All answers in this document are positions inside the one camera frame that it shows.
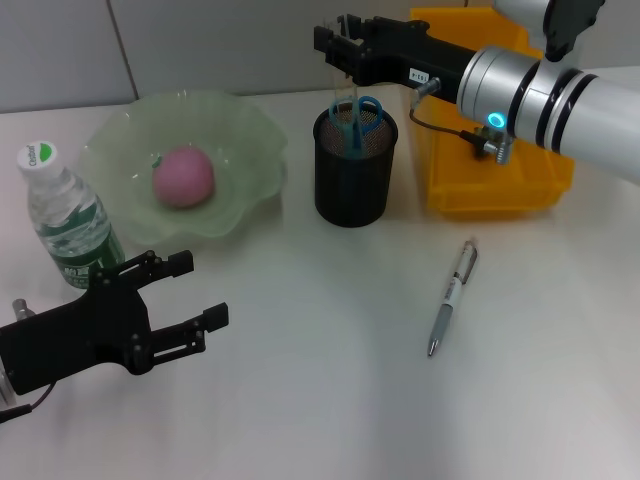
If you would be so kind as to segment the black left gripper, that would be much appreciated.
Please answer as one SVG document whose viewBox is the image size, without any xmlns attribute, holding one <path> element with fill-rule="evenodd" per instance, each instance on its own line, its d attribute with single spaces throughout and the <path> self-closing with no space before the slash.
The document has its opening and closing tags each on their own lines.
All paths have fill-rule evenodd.
<svg viewBox="0 0 640 480">
<path fill-rule="evenodd" d="M 127 272 L 103 272 L 77 300 L 1 328 L 1 360 L 18 395 L 104 363 L 143 375 L 155 366 L 206 350 L 206 335 L 229 325 L 221 303 L 182 323 L 151 331 L 138 290 L 194 270 L 184 250 L 166 259 L 153 250 L 127 261 Z"/>
</svg>

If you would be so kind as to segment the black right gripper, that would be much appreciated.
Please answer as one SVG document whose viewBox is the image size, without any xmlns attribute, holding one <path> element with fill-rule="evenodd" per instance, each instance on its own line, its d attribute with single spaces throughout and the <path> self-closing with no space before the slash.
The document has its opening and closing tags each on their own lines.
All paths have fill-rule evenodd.
<svg viewBox="0 0 640 480">
<path fill-rule="evenodd" d="M 316 26 L 313 46 L 325 61 L 350 76 L 359 86 L 394 83 L 416 88 L 422 74 L 440 80 L 436 97 L 455 103 L 474 50 L 428 34 L 425 21 L 397 21 L 384 17 L 361 19 L 345 14 Z"/>
</svg>

